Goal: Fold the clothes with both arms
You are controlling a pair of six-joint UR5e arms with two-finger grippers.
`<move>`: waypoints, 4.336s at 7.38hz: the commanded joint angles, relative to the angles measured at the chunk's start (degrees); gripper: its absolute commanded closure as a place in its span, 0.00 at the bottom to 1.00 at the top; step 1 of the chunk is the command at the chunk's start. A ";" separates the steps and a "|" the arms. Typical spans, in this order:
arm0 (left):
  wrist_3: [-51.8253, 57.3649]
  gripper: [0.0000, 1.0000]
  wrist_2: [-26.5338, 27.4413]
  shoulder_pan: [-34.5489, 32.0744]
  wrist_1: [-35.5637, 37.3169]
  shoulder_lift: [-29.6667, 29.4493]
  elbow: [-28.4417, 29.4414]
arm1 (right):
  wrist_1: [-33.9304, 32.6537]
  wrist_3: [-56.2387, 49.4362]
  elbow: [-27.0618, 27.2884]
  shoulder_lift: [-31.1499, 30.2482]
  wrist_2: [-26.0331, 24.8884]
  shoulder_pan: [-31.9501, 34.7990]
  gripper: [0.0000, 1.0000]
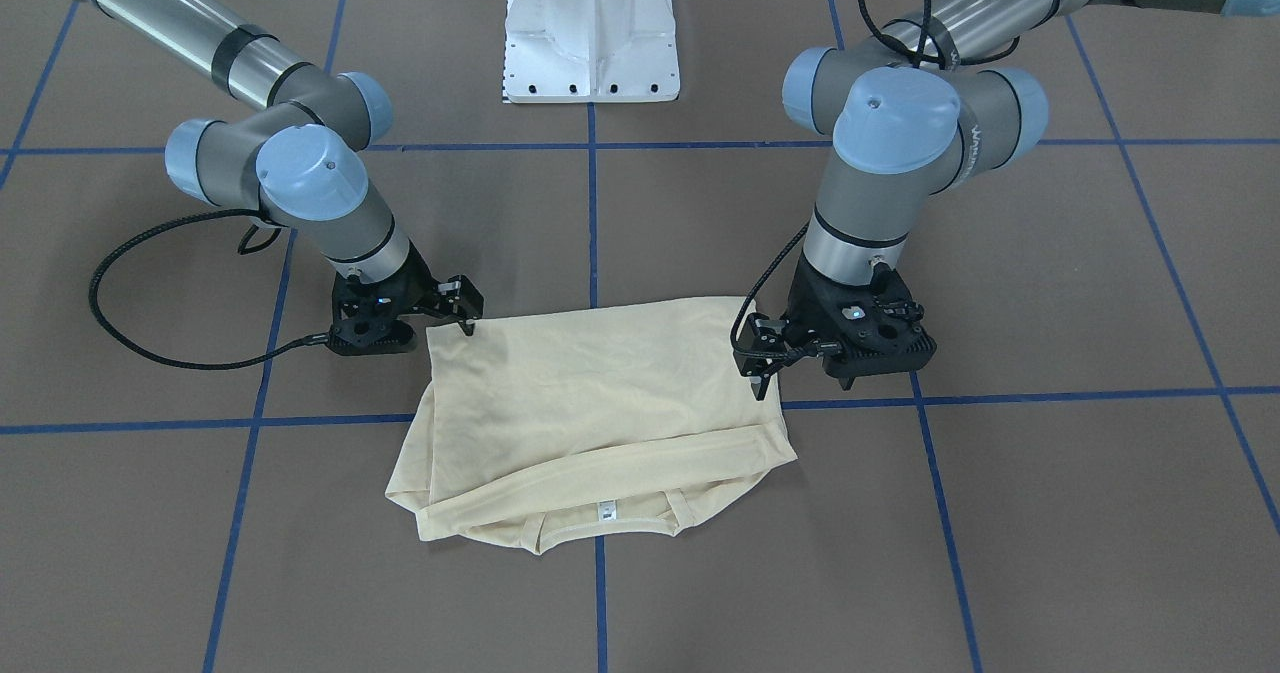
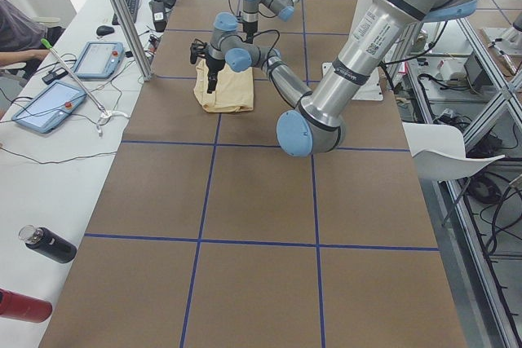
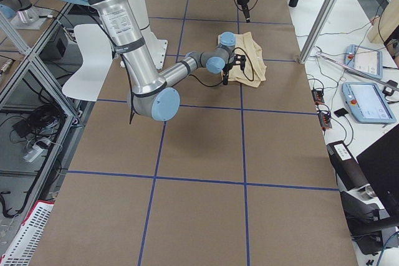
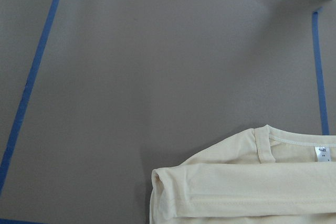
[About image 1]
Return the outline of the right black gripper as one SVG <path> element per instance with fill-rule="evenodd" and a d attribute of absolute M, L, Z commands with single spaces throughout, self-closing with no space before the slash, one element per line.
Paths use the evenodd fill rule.
<path fill-rule="evenodd" d="M 484 296 L 468 276 L 438 280 L 412 244 L 404 264 L 381 281 L 365 284 L 356 275 L 335 275 L 326 348 L 343 357 L 406 353 L 416 348 L 406 316 L 457 322 L 465 336 L 472 336 L 483 310 Z"/>

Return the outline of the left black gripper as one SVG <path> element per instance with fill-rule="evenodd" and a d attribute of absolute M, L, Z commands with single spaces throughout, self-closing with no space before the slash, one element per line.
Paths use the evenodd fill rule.
<path fill-rule="evenodd" d="M 925 367 L 937 342 L 923 317 L 922 305 L 888 264 L 873 264 L 869 284 L 851 287 L 801 260 L 780 319 L 746 310 L 735 319 L 733 360 L 756 400 L 765 399 L 774 374 L 806 358 L 819 360 L 824 374 L 849 390 L 858 377 Z"/>

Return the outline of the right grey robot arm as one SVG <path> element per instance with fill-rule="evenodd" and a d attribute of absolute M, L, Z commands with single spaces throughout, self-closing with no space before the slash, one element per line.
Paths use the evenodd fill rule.
<path fill-rule="evenodd" d="M 88 299 L 108 335 L 166 363 L 108 321 L 100 305 L 104 278 L 145 241 L 227 218 L 248 218 L 252 232 L 270 235 L 297 232 L 334 269 L 329 328 L 285 342 L 279 353 L 311 345 L 346 357 L 412 351 L 411 316 L 472 334 L 483 296 L 467 276 L 433 276 L 360 159 L 393 123 L 390 99 L 378 81 L 366 73 L 328 73 L 219 0 L 73 3 L 140 32 L 251 109 L 242 122 L 189 120 L 172 132 L 164 148 L 166 175 L 177 189 L 209 205 L 209 212 L 152 226 L 102 258 Z"/>

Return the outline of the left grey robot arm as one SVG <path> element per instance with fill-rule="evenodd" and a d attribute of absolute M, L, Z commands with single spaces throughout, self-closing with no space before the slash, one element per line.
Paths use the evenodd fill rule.
<path fill-rule="evenodd" d="M 1030 73 L 998 67 L 1021 35 L 1083 6 L 1274 17 L 1277 0 L 922 0 L 852 49 L 808 49 L 786 72 L 791 122 L 832 143 L 780 319 L 746 298 L 731 331 L 739 374 L 764 399 L 772 377 L 820 360 L 858 377 L 923 368 L 936 353 L 897 264 L 925 200 L 1028 154 L 1050 104 Z"/>

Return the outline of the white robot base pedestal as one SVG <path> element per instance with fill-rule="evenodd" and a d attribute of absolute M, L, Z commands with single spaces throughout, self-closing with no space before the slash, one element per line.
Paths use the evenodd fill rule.
<path fill-rule="evenodd" d="M 660 104 L 681 90 L 673 0 L 506 0 L 508 104 Z"/>

